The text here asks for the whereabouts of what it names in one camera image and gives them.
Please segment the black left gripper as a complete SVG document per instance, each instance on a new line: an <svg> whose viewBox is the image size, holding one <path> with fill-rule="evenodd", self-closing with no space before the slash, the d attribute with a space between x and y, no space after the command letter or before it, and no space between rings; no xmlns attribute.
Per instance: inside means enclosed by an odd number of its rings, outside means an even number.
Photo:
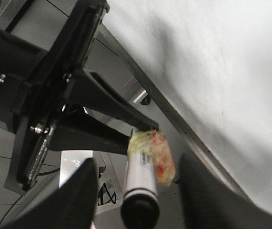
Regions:
<svg viewBox="0 0 272 229"><path fill-rule="evenodd" d="M105 0L79 0L50 50L0 29L0 128L15 135L5 188L27 191L34 182L40 147L65 98L121 120L140 131L158 130L104 79L80 68L104 14Z"/></svg>

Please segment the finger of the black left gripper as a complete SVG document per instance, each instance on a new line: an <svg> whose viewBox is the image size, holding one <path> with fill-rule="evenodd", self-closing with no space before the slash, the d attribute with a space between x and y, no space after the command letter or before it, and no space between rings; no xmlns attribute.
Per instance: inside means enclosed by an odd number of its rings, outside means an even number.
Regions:
<svg viewBox="0 0 272 229"><path fill-rule="evenodd" d="M127 154L129 137L96 120L80 106L67 104L55 123L48 149Z"/></svg>

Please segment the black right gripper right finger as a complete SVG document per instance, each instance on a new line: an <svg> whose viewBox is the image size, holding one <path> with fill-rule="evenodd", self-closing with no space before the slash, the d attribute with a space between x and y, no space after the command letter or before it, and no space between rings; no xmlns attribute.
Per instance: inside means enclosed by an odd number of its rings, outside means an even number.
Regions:
<svg viewBox="0 0 272 229"><path fill-rule="evenodd" d="M181 156L179 174L184 228L272 229L272 214L227 188L196 156Z"/></svg>

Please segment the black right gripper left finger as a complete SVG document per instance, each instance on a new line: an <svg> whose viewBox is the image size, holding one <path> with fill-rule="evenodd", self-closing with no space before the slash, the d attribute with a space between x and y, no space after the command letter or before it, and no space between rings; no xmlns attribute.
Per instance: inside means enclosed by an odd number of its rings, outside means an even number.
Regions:
<svg viewBox="0 0 272 229"><path fill-rule="evenodd" d="M96 209L96 166L86 159L55 192L3 229L89 229Z"/></svg>

